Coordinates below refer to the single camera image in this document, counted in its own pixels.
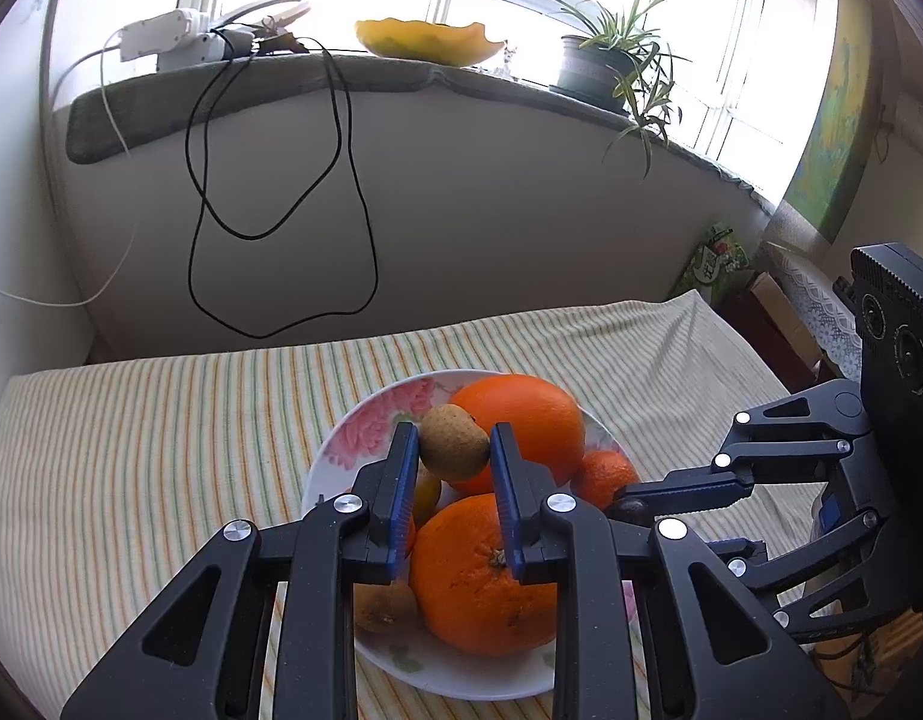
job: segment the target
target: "painting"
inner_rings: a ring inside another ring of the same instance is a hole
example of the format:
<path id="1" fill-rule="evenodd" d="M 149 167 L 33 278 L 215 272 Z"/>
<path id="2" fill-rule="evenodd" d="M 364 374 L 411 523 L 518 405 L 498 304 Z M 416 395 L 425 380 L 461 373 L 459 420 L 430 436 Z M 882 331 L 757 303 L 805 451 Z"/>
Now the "painting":
<path id="1" fill-rule="evenodd" d="M 881 72 L 869 0 L 838 0 L 828 80 L 785 200 L 832 242 L 852 207 L 878 124 Z"/>

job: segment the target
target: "pink flower print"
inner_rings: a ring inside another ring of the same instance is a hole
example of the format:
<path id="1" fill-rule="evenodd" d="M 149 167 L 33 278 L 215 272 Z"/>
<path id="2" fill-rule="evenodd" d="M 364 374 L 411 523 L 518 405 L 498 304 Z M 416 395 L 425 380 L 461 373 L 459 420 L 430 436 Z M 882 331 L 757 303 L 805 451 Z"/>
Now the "pink flower print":
<path id="1" fill-rule="evenodd" d="M 391 404 L 391 410 L 394 413 L 423 416 L 431 410 L 432 394 L 434 394 L 434 381 L 419 379 L 390 389 L 386 396 L 388 396 L 388 403 Z"/>
<path id="2" fill-rule="evenodd" d="M 391 406 L 375 398 L 353 413 L 332 437 L 326 450 L 328 461 L 350 471 L 359 457 L 383 451 L 391 435 Z"/>

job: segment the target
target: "window sill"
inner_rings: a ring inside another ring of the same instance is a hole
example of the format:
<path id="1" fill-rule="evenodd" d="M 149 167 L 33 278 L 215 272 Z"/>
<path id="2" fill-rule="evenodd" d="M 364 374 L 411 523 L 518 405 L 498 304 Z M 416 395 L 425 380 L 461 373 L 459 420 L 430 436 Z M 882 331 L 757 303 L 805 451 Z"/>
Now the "window sill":
<path id="1" fill-rule="evenodd" d="M 630 123 L 624 116 L 535 84 L 499 79 L 477 71 L 371 55 L 336 55 L 335 61 L 352 92 L 417 92 L 439 84 L 459 95 L 550 111 L 616 132 Z M 183 131 L 191 104 L 217 71 L 215 64 L 196 65 L 170 73 L 138 76 L 109 86 L 108 100 L 129 148 Z M 231 87 L 215 108 L 214 117 L 324 88 L 325 74 L 319 55 L 261 57 L 255 59 L 253 67 Z M 196 119 L 196 122 L 202 121 L 203 116 Z M 71 104 L 66 151 L 71 162 L 79 165 L 91 165 L 121 152 L 105 115 L 99 90 L 87 92 Z M 772 215 L 772 204 L 743 178 L 678 143 L 671 142 L 669 151 L 735 184 L 767 215 Z"/>

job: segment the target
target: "yellow bowl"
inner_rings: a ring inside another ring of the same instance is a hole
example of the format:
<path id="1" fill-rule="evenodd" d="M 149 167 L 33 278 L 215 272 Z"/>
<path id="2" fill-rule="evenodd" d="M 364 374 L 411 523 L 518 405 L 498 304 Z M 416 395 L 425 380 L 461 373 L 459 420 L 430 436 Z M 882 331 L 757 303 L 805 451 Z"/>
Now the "yellow bowl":
<path id="1" fill-rule="evenodd" d="M 439 65 L 465 67 L 484 62 L 505 45 L 484 38 L 484 24 L 446 26 L 443 23 L 398 19 L 355 22 L 355 36 L 374 55 L 421 59 Z"/>

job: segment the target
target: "bed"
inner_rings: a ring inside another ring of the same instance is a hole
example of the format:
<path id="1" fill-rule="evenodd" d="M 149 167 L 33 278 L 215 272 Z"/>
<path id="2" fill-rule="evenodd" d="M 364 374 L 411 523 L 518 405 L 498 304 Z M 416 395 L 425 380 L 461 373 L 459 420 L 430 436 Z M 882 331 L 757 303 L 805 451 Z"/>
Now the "bed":
<path id="1" fill-rule="evenodd" d="M 425 370 L 522 371 L 572 392 L 643 479 L 711 460 L 732 415 L 787 392 L 698 293 L 510 314 L 358 341 L 113 362 L 13 379 L 0 403 L 0 659 L 52 720 L 225 522 L 300 517 L 323 438 L 375 389 Z M 705 538 L 807 541 L 816 485 L 756 488 L 688 517 Z M 280 610 L 275 610 L 276 625 Z M 272 631 L 274 646 L 277 631 Z M 359 659 L 359 717 L 547 718 L 551 697 L 468 704 Z M 274 664 L 266 665 L 263 717 Z M 636 673 L 642 704 L 644 674 Z"/>

